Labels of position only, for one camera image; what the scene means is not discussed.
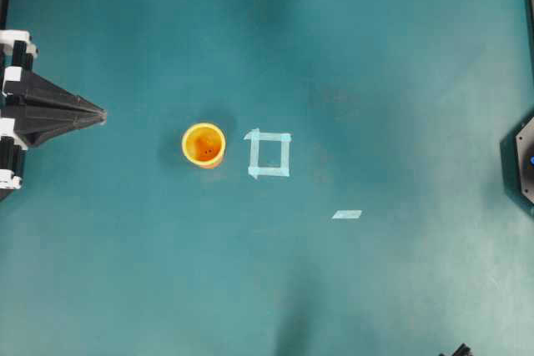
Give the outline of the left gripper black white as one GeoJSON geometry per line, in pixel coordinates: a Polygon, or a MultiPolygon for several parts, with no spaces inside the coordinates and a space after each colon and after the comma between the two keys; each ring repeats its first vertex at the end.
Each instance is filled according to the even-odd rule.
{"type": "Polygon", "coordinates": [[[28,31],[1,30],[2,201],[22,187],[28,148],[106,122],[102,108],[32,72],[37,56],[38,48],[28,31]],[[10,118],[8,98],[54,108],[12,106],[10,118]]]}

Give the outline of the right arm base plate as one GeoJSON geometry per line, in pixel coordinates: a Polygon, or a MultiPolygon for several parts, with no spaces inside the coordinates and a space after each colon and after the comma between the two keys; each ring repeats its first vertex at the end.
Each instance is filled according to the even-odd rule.
{"type": "Polygon", "coordinates": [[[500,141],[506,195],[533,215],[533,111],[523,116],[500,141]]]}

